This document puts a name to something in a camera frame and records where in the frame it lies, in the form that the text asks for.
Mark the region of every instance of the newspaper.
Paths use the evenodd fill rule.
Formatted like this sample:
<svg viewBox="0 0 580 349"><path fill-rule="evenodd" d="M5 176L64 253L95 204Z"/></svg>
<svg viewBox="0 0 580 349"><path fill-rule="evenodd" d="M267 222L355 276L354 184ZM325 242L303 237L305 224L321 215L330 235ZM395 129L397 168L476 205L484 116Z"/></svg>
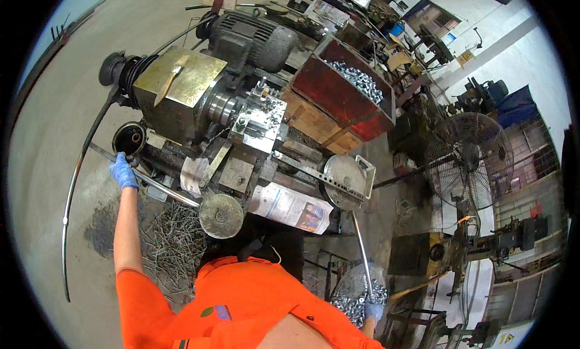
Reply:
<svg viewBox="0 0 580 349"><path fill-rule="evenodd" d="M181 171L182 189L201 197L199 181L208 169L207 158L186 158ZM328 202L294 191L276 183L256 186L248 212L276 222L322 234L330 223L333 207Z"/></svg>
<svg viewBox="0 0 580 349"><path fill-rule="evenodd" d="M193 194L194 197L200 198L199 181L203 178L208 167L209 161L207 158L193 160L190 157L186 157L179 176L182 189Z"/></svg>
<svg viewBox="0 0 580 349"><path fill-rule="evenodd" d="M322 234L328 228L332 209L324 200L270 183L266 187L256 187L248 211L297 229Z"/></svg>

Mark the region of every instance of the blue glove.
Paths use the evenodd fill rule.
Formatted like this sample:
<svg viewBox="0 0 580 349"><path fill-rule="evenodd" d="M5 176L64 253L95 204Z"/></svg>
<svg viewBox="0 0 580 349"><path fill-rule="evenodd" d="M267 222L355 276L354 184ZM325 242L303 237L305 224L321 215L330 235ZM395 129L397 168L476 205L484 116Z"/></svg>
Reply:
<svg viewBox="0 0 580 349"><path fill-rule="evenodd" d="M373 304L371 302L364 303L364 317L366 318L373 318L375 320L375 327L376 323L381 320L383 317L383 311L385 307L381 304Z"/></svg>
<svg viewBox="0 0 580 349"><path fill-rule="evenodd" d="M121 151L119 154L117 154L116 162L109 163L109 172L117 181L117 183L119 183L121 190L125 187L134 187L139 189L135 174L133 174L133 171L131 170L131 165L127 163L124 152Z"/></svg>

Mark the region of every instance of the orange shirt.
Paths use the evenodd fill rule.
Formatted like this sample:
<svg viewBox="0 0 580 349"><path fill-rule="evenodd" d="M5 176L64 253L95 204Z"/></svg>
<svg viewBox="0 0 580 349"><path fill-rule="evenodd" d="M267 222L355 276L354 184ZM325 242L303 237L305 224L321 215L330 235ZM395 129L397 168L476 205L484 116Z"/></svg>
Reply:
<svg viewBox="0 0 580 349"><path fill-rule="evenodd" d="M255 348L288 313L333 348L381 348L279 264L259 258L237 261L230 256L203 266L195 300L179 314L149 277L121 268L117 294L125 348Z"/></svg>

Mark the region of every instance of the forearm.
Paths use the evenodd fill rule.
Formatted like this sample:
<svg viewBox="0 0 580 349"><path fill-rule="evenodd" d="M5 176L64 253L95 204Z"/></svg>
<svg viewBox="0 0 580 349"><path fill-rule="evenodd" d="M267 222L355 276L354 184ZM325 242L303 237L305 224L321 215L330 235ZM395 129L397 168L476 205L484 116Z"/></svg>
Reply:
<svg viewBox="0 0 580 349"><path fill-rule="evenodd" d="M376 321L374 318L366 318L364 324L362 324L361 331L367 338L375 337L375 326Z"/></svg>
<svg viewBox="0 0 580 349"><path fill-rule="evenodd" d="M126 187L121 191L121 204L113 240L115 272L122 267L131 267L143 273L141 241L137 221L137 188Z"/></svg>

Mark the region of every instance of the yellow warning sign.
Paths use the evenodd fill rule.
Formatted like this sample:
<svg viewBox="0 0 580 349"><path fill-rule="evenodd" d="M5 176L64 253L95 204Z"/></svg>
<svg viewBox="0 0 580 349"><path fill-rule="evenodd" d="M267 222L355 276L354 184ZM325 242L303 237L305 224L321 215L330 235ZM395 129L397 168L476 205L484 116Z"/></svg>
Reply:
<svg viewBox="0 0 580 349"><path fill-rule="evenodd" d="M502 335L502 337L500 338L500 340L499 340L499 344L500 344L500 345L502 345L502 344L506 344L507 342L511 341L511 339L513 339L513 338L514 338L514 336L513 336L513 335L511 335L511 334L507 334L507 335L506 335L506 334L504 334L504 335Z"/></svg>
<svg viewBox="0 0 580 349"><path fill-rule="evenodd" d="M464 64L466 64L470 60L473 60L474 58L475 58L475 55L473 54L473 52L468 50L468 51L463 52L461 55L457 56L456 60L459 63L459 65L461 66L461 68L463 68Z"/></svg>

